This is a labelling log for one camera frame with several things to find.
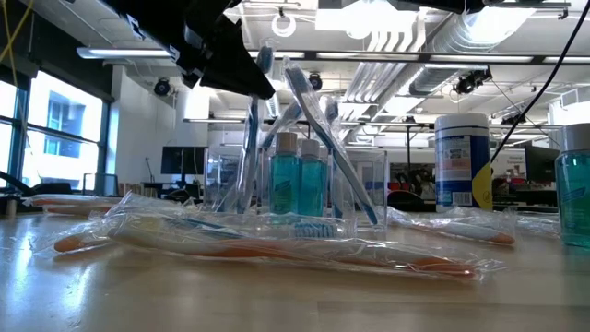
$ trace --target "bottle cap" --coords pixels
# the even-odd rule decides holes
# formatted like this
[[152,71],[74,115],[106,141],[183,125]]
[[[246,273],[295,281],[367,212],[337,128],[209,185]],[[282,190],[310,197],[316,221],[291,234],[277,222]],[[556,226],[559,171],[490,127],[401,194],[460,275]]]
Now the bottle cap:
[[570,124],[561,129],[561,152],[590,149],[590,124]]
[[320,158],[320,143],[315,139],[302,139],[301,156]]
[[297,134],[278,133],[277,152],[291,152],[297,154]]

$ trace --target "desk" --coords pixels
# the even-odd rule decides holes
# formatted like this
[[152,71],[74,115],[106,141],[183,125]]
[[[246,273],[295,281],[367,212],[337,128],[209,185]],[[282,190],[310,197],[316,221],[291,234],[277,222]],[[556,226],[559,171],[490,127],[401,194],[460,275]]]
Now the desk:
[[391,230],[510,269],[483,285],[195,261],[121,245],[56,258],[29,240],[73,220],[0,219],[2,331],[587,331],[590,251],[520,236],[512,248]]

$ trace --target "white canister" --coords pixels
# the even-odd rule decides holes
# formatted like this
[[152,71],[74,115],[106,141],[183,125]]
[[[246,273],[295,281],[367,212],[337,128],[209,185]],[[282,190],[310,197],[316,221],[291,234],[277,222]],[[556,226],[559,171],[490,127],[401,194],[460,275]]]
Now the white canister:
[[481,113],[436,119],[436,210],[492,209],[490,129]]

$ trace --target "plastic container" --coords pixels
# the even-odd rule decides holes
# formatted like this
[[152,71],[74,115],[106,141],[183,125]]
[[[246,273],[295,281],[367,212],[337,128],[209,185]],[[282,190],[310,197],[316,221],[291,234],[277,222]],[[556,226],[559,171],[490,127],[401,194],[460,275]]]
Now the plastic container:
[[270,162],[270,212],[297,213],[298,199],[297,134],[278,133],[277,151]]
[[299,214],[322,217],[326,191],[327,166],[320,160],[320,143],[301,141]]
[[436,136],[436,210],[491,210],[490,130],[484,114],[439,117]]
[[590,247],[590,124],[565,126],[561,136],[555,160],[561,240]]

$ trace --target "security camera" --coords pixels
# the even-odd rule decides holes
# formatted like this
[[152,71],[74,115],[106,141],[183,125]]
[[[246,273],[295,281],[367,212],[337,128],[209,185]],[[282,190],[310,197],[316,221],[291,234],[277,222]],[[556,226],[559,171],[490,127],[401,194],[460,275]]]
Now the security camera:
[[312,87],[314,90],[318,91],[318,90],[322,89],[324,82],[322,82],[322,79],[320,78],[320,74],[311,73],[310,77],[308,79],[310,80],[310,83],[312,83]]
[[168,77],[158,78],[158,83],[154,87],[154,93],[160,97],[168,97],[172,94],[172,87]]

